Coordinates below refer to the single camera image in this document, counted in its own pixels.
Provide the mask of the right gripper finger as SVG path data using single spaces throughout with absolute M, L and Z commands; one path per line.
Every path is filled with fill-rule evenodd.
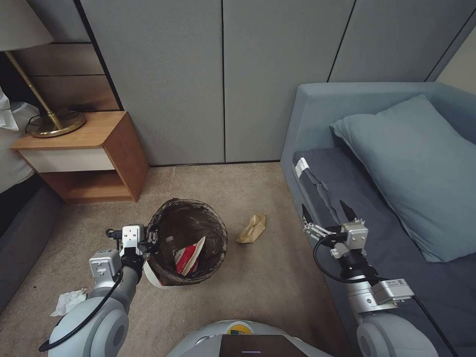
M 308 234 L 311 238 L 316 241 L 320 241 L 321 239 L 333 235 L 333 232 L 315 224 L 312 221 L 311 214 L 307 210 L 307 208 L 302 205 L 302 221 L 303 221 L 303 231 Z
M 339 200 L 339 202 L 344 212 L 344 215 L 347 218 L 347 221 L 345 223 L 342 223 L 342 226 L 348 224 L 357 224 L 363 226 L 365 225 L 365 220 L 358 218 L 355 211 L 349 205 L 347 205 L 343 200 Z

